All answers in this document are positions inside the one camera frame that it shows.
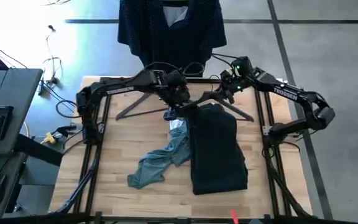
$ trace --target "floor tile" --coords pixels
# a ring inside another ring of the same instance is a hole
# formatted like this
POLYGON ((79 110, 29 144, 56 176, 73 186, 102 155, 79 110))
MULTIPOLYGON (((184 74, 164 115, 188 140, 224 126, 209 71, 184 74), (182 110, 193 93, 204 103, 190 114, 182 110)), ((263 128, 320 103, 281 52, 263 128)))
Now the floor tile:
POLYGON ((281 28, 296 84, 336 111, 312 137, 334 218, 358 222, 358 25, 281 28))
POLYGON ((358 0, 273 0, 278 19, 358 19, 358 0))

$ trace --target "black shirt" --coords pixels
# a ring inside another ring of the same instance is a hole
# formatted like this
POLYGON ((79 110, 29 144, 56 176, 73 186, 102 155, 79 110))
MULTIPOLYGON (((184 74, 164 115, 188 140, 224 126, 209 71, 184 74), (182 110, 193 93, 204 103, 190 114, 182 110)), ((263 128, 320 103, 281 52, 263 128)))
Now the black shirt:
MULTIPOLYGON (((212 49, 226 45, 218 0, 190 0, 186 17, 170 27, 162 0, 121 0, 118 42, 127 44, 144 66, 168 62, 185 68, 191 62, 203 65, 212 49)), ((158 67, 171 72, 169 67, 158 67)), ((192 66, 187 73, 199 72, 192 66)))
POLYGON ((244 190, 245 157, 237 143, 237 121, 222 105, 203 105, 188 119, 193 193, 244 190))

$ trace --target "wooden table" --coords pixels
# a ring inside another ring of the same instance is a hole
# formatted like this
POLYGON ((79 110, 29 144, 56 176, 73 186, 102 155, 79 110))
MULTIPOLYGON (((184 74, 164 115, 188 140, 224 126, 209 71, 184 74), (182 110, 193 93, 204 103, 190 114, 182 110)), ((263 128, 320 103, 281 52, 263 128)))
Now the wooden table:
MULTIPOLYGON (((84 77, 82 87, 99 79, 100 77, 84 77)), ((194 99, 200 97, 204 90, 211 89, 211 84, 188 86, 194 99)), ((101 211, 103 216, 114 217, 230 218, 231 209, 237 212, 239 218, 260 218, 264 214, 272 214, 266 165, 261 155, 262 137, 257 105, 252 88, 236 93, 234 103, 234 106, 255 118, 254 123, 237 122, 237 140, 246 157, 249 170, 248 189, 207 195, 193 195, 190 161, 180 167, 169 167, 164 173, 165 182, 150 184, 141 190, 128 187, 127 176, 136 171, 139 159, 154 149, 166 146, 169 140, 169 123, 163 120, 163 112, 115 120, 120 111, 141 96, 142 93, 130 92, 114 95, 111 98, 92 214, 101 211)), ((271 94, 271 99, 275 121, 283 123, 291 121, 287 100, 275 94, 271 94)), ((153 95, 129 114, 164 108, 164 106, 163 102, 153 95)), ((75 136, 67 146, 79 140, 81 136, 75 136)), ((304 209, 311 213, 298 149, 287 144, 282 144, 280 148, 288 188, 304 209)), ((63 158, 50 211, 59 208, 77 186, 84 151, 85 145, 79 145, 63 158)), ((85 188, 80 211, 85 210, 87 191, 88 187, 85 188)), ((280 192, 278 198, 280 212, 283 213, 280 192)))

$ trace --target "black cable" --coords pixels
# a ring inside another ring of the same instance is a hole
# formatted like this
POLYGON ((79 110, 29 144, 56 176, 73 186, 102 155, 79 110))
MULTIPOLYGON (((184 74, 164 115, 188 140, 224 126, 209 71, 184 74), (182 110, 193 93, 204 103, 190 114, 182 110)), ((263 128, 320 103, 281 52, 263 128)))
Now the black cable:
POLYGON ((0 52, 2 52, 4 55, 8 56, 10 59, 14 60, 15 62, 21 64, 23 67, 27 68, 27 66, 25 66, 23 63, 21 63, 20 61, 12 58, 11 56, 9 56, 7 53, 5 53, 3 50, 0 49, 0 52))
POLYGON ((43 80, 41 80, 41 82, 42 82, 50 91, 52 91, 57 97, 59 97, 60 100, 66 100, 66 99, 64 99, 63 97, 61 97, 59 94, 57 94, 57 93, 52 89, 52 87, 48 86, 43 80))
POLYGON ((11 68, 9 68, 8 70, 6 70, 6 72, 5 72, 4 78, 2 79, 2 82, 1 82, 1 84, 0 84, 0 92, 1 92, 2 86, 3 86, 3 84, 4 84, 4 81, 5 81, 5 78, 6 78, 6 74, 8 73, 8 71, 9 71, 10 69, 11 69, 11 68))
POLYGON ((150 63, 150 64, 146 65, 146 66, 142 69, 142 71, 145 70, 146 68, 149 68, 149 67, 152 66, 152 65, 158 65, 158 64, 171 66, 171 67, 174 68, 175 70, 178 70, 178 72, 182 73, 178 67, 176 67, 176 66, 174 66, 174 65, 172 65, 171 63, 168 63, 168 62, 153 62, 153 63, 150 63))
POLYGON ((233 66, 232 66, 229 62, 227 62, 226 60, 223 60, 223 59, 221 59, 221 58, 215 56, 214 54, 212 54, 212 57, 213 57, 213 58, 216 58, 216 59, 218 59, 218 60, 220 60, 220 61, 222 61, 222 62, 224 62, 224 63, 226 63, 226 64, 228 64, 228 65, 230 66, 230 68, 233 69, 233 66))
POLYGON ((212 53, 212 56, 213 56, 213 55, 217 55, 217 56, 221 56, 221 57, 228 57, 228 58, 235 58, 235 59, 241 60, 241 58, 239 58, 239 57, 230 56, 230 55, 223 55, 223 54, 212 53))
MULTIPOLYGON (((313 131, 312 133, 310 133, 309 136, 311 136, 312 134, 314 134, 314 133, 316 133, 316 132, 318 132, 318 131, 319 131, 319 130, 313 131)), ((302 139, 304 138, 304 135, 305 135, 305 134, 302 134, 302 137, 298 138, 296 141, 302 140, 302 139)))
POLYGON ((299 151, 299 152, 301 151, 301 148, 299 147, 299 145, 297 145, 297 144, 295 144, 295 143, 287 142, 287 141, 284 141, 283 143, 289 144, 289 145, 291 145, 291 146, 295 146, 296 148, 298 148, 298 151, 299 151))
POLYGON ((190 68, 190 66, 192 65, 199 65, 201 67, 201 71, 198 72, 198 74, 202 74, 205 71, 204 65, 202 63, 199 62, 191 62, 190 64, 188 64, 184 69, 183 69, 183 74, 184 75, 192 75, 193 73, 186 73, 186 71, 190 68))
POLYGON ((15 154, 11 154, 6 161, 4 162, 4 164, 2 165, 2 167, 0 168, 0 173, 2 172, 3 168, 5 167, 5 165, 15 156, 15 154))
MULTIPOLYGON (((270 155, 269 155, 269 158, 273 158, 273 157, 275 156, 274 150, 273 150, 271 147, 269 147, 269 148, 268 148, 268 151, 269 151, 269 154, 270 154, 270 155)), ((263 156, 263 158, 266 158, 265 149, 262 150, 262 156, 263 156)))
POLYGON ((80 117, 81 117, 80 115, 79 115, 79 116, 67 116, 67 115, 65 115, 65 114, 62 114, 62 113, 59 111, 59 105, 60 105, 60 104, 65 105, 64 103, 69 103, 69 104, 71 104, 71 105, 77 106, 77 104, 74 103, 74 102, 71 101, 71 100, 60 100, 60 101, 56 104, 56 107, 55 107, 56 112, 57 112, 60 116, 62 116, 62 117, 64 117, 64 118, 80 118, 80 117))
POLYGON ((70 150, 72 150, 74 148, 74 146, 78 145, 79 143, 82 142, 82 140, 74 143, 72 146, 70 146, 68 149, 66 149, 66 143, 73 138, 74 136, 76 136, 77 134, 80 134, 83 131, 83 129, 79 130, 78 132, 76 132, 75 134, 73 134, 72 136, 68 137, 64 142, 63 142, 63 156, 65 154, 67 154, 70 150))
MULTIPOLYGON (((218 78, 218 80, 220 80, 220 78, 217 75, 211 75, 208 79, 211 79, 212 77, 216 77, 218 78)), ((214 91, 214 85, 211 83, 211 91, 214 91)))
POLYGON ((318 93, 318 92, 315 92, 315 91, 305 91, 305 92, 303 92, 302 94, 315 94, 315 95, 318 95, 318 96, 321 98, 321 100, 328 105, 326 99, 325 99, 320 93, 318 93))
POLYGON ((59 98, 57 98, 55 95, 53 95, 51 92, 49 92, 48 90, 44 89, 47 93, 49 93, 49 95, 53 96, 57 101, 60 101, 59 98))

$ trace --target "electrical cable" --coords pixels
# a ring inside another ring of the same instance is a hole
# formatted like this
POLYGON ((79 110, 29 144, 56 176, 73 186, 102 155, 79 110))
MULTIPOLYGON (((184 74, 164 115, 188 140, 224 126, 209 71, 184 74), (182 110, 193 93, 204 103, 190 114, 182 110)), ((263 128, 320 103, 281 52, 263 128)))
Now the electrical cable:
MULTIPOLYGON (((309 136, 311 136, 312 134, 314 134, 314 133, 316 133, 316 132, 318 132, 318 131, 319 131, 319 130, 313 131, 312 133, 309 134, 309 136)), ((302 137, 298 138, 298 139, 296 140, 296 142, 302 140, 302 139, 304 138, 304 135, 305 135, 305 134, 302 134, 302 137)))
POLYGON ((49 93, 49 95, 53 96, 57 101, 60 101, 59 98, 57 98, 55 95, 53 95, 51 92, 49 92, 48 90, 44 89, 47 93, 49 93))
POLYGON ((182 73, 178 67, 176 67, 168 62, 152 62, 152 63, 146 65, 140 72, 143 72, 146 68, 149 68, 152 65, 168 65, 168 66, 174 68, 175 70, 178 70, 178 72, 182 73))
POLYGON ((57 93, 52 89, 52 87, 48 86, 44 81, 41 80, 41 82, 42 82, 52 93, 54 93, 57 97, 59 97, 60 100, 66 100, 66 99, 64 99, 63 97, 61 97, 59 94, 57 94, 57 93))
POLYGON ((63 156, 64 156, 65 154, 67 154, 70 150, 72 150, 72 149, 74 148, 74 146, 76 146, 76 145, 78 145, 79 143, 82 142, 82 140, 80 140, 80 141, 74 143, 74 144, 73 144, 72 146, 70 146, 68 149, 66 149, 66 143, 67 143, 70 139, 72 139, 74 136, 76 136, 77 134, 80 134, 82 131, 83 131, 83 129, 77 131, 75 134, 73 134, 72 136, 68 137, 68 138, 63 142, 63 156))
POLYGON ((71 105, 77 106, 77 104, 74 103, 74 102, 71 101, 71 100, 60 100, 60 101, 56 104, 56 106, 55 106, 56 112, 57 112, 60 116, 62 116, 62 117, 64 117, 64 118, 80 118, 80 117, 81 117, 80 115, 78 115, 78 116, 67 116, 67 115, 61 113, 61 112, 59 111, 59 105, 60 105, 60 104, 65 105, 64 103, 69 103, 69 104, 71 104, 71 105))
POLYGON ((318 93, 318 92, 315 92, 315 91, 305 91, 305 92, 303 92, 302 94, 315 94, 315 95, 318 95, 318 96, 321 98, 321 101, 325 102, 325 103, 328 105, 326 99, 325 99, 320 93, 318 93))
POLYGON ((91 164, 91 166, 88 168, 86 174, 83 176, 83 178, 78 182, 78 185, 76 187, 76 189, 74 190, 74 192, 70 195, 70 197, 68 198, 68 200, 66 200, 66 202, 63 204, 63 206, 61 206, 56 212, 57 213, 67 213, 68 210, 71 208, 71 206, 73 205, 74 201, 73 198, 75 198, 78 195, 79 191, 82 191, 85 187, 85 184, 88 183, 88 181, 90 180, 90 178, 92 177, 92 175, 95 172, 95 167, 96 167, 96 161, 100 159, 100 154, 95 154, 95 158, 93 158, 93 162, 91 164))
POLYGON ((298 148, 298 151, 299 151, 299 152, 301 151, 301 148, 299 147, 299 145, 297 145, 297 144, 295 144, 295 143, 287 142, 287 141, 284 141, 283 143, 289 144, 289 145, 291 145, 291 146, 295 146, 296 148, 298 148))
POLYGON ((4 78, 2 78, 2 82, 1 82, 1 84, 0 84, 0 92, 1 92, 2 86, 3 86, 3 84, 4 84, 4 81, 5 81, 5 78, 6 78, 6 74, 8 73, 8 71, 9 71, 10 69, 11 69, 11 68, 8 68, 8 70, 6 70, 5 75, 4 75, 4 78))
POLYGON ((242 60, 242 59, 239 58, 239 57, 230 56, 230 55, 223 55, 223 54, 212 53, 212 56, 213 56, 213 55, 217 55, 217 56, 221 56, 221 57, 228 57, 228 58, 235 58, 235 59, 242 60))
POLYGON ((49 39, 49 37, 51 36, 52 33, 53 33, 53 31, 51 31, 51 33, 45 39, 47 41, 47 48, 48 48, 48 51, 49 51, 49 54, 50 54, 50 60, 52 60, 52 77, 51 77, 51 80, 53 80, 53 78, 55 77, 55 61, 53 60, 53 54, 52 54, 52 51, 50 50, 49 43, 48 43, 48 39, 49 39))
POLYGON ((23 125, 24 125, 24 128, 25 128, 25 135, 29 138, 30 137, 29 126, 27 125, 27 123, 25 121, 23 121, 23 125))
MULTIPOLYGON (((218 78, 218 80, 220 80, 220 78, 217 75, 211 75, 208 79, 211 79, 212 77, 216 77, 218 78)), ((211 83, 211 91, 214 91, 214 85, 211 83)))
POLYGON ((27 66, 25 66, 23 63, 21 63, 20 61, 12 58, 11 56, 9 56, 7 53, 5 53, 3 50, 0 49, 0 52, 3 53, 4 55, 8 56, 10 59, 14 60, 15 62, 21 64, 23 67, 27 68, 27 66))
POLYGON ((220 61, 222 61, 222 62, 224 62, 224 63, 226 63, 226 64, 228 64, 228 65, 233 69, 233 66, 232 66, 229 62, 227 62, 226 60, 221 59, 221 58, 215 56, 214 54, 212 54, 212 57, 213 57, 213 58, 216 58, 216 59, 218 59, 218 60, 220 60, 220 61))
POLYGON ((2 170, 4 169, 4 167, 6 166, 6 164, 15 156, 16 154, 12 153, 4 162, 4 164, 2 165, 2 167, 0 168, 0 173, 2 172, 2 170))
MULTIPOLYGON (((271 148, 271 147, 269 147, 268 148, 268 151, 269 151, 269 158, 273 158, 274 156, 275 156, 275 152, 274 152, 274 150, 271 148)), ((266 152, 265 152, 265 149, 262 149, 262 156, 263 156, 263 158, 266 158, 266 152)))
POLYGON ((182 74, 184 75, 193 75, 193 74, 203 74, 205 71, 205 67, 202 63, 199 62, 191 62, 190 64, 188 64, 182 71, 182 74), (198 73, 186 73, 186 71, 190 68, 190 66, 192 65, 199 65, 201 67, 201 71, 198 73))

